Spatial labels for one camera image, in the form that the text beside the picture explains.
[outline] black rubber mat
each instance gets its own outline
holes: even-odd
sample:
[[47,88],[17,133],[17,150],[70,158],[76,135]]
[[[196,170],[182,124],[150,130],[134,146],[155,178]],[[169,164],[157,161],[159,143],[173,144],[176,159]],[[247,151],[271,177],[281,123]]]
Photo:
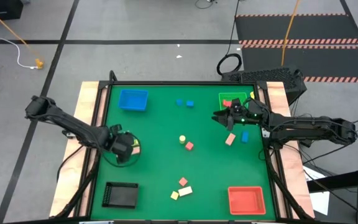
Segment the black rubber mat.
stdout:
[[[286,14],[238,15],[236,27],[239,40],[282,40],[290,19],[291,16]],[[288,39],[309,40],[308,44],[314,44],[311,39],[329,39],[325,44],[354,44],[358,42],[358,31],[345,14],[300,14],[293,20]]]
[[[306,82],[358,82],[358,47],[290,47],[285,50],[285,65],[301,69]],[[242,48],[245,70],[279,67],[281,57],[282,45]]]

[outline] blue cube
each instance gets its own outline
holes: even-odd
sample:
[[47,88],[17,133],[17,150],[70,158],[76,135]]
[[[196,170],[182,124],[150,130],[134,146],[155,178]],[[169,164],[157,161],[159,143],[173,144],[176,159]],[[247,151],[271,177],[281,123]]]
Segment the blue cube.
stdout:
[[145,111],[149,91],[121,90],[118,107],[124,110]]
[[243,132],[242,132],[241,141],[242,141],[243,143],[247,143],[247,142],[248,142],[248,131],[243,131]]
[[177,105],[178,105],[178,106],[181,106],[182,104],[183,104],[183,100],[177,99]]
[[190,108],[194,107],[194,101],[188,100],[188,101],[186,102],[186,106],[187,106],[187,107],[190,107]]

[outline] green table surface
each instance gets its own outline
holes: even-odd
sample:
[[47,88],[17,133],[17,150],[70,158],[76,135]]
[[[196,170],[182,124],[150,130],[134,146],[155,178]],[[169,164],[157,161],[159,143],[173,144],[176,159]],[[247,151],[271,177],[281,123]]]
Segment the green table surface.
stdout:
[[[126,111],[118,107],[121,90],[147,90],[145,111]],[[136,164],[117,168],[101,159],[94,192],[93,220],[275,220],[272,193],[262,150],[260,128],[236,125],[236,138],[225,144],[229,131],[211,119],[219,110],[219,93],[249,93],[253,86],[113,86],[106,125],[121,124],[141,142],[142,154]],[[176,105],[183,100],[183,106]],[[194,108],[186,107],[193,100]],[[249,132],[249,142],[241,133]],[[194,144],[187,151],[179,136]],[[114,154],[106,154],[115,161]],[[188,180],[193,193],[178,200],[170,198],[182,188],[178,181]],[[102,207],[106,182],[139,184],[135,209]],[[261,186],[265,215],[231,215],[227,188]]]

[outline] gray floor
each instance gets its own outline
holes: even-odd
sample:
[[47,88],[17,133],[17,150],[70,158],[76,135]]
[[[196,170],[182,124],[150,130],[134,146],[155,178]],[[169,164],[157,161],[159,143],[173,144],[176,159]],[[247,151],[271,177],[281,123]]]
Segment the gray floor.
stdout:
[[[72,2],[32,0],[21,19],[7,23],[25,39],[58,40]],[[80,0],[68,39],[228,39],[236,1],[218,1],[205,10],[195,8],[194,2]],[[295,2],[247,0],[240,3],[239,14],[291,13]],[[347,2],[358,25],[358,1]],[[338,0],[302,0],[298,12],[339,13],[343,9]],[[13,39],[1,25],[0,36]],[[238,47],[233,45],[231,52],[237,52]],[[56,45],[34,48],[46,59],[43,70],[19,67],[15,48],[0,45],[0,203],[29,126],[24,108],[32,95],[40,93]],[[219,80],[215,68],[226,50],[227,45],[201,44],[65,45],[48,96],[56,99],[66,112],[73,113],[81,82],[105,80],[110,69],[120,80]],[[23,47],[21,62],[34,63],[34,57]],[[229,70],[234,63],[225,63],[223,70]],[[307,87],[297,114],[358,119],[358,83],[307,83]],[[48,217],[65,143],[59,128],[37,126],[5,222]],[[316,142],[305,151],[314,157],[334,148],[333,144]],[[358,169],[358,141],[316,163],[338,174]]]

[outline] small yellow cylinder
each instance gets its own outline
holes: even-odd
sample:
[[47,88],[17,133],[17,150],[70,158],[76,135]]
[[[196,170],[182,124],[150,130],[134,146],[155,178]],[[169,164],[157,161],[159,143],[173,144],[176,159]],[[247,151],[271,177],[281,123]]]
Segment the small yellow cylinder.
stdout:
[[180,144],[184,144],[185,141],[186,141],[186,137],[185,137],[185,136],[180,136],[180,137],[179,137],[179,142],[180,142]]

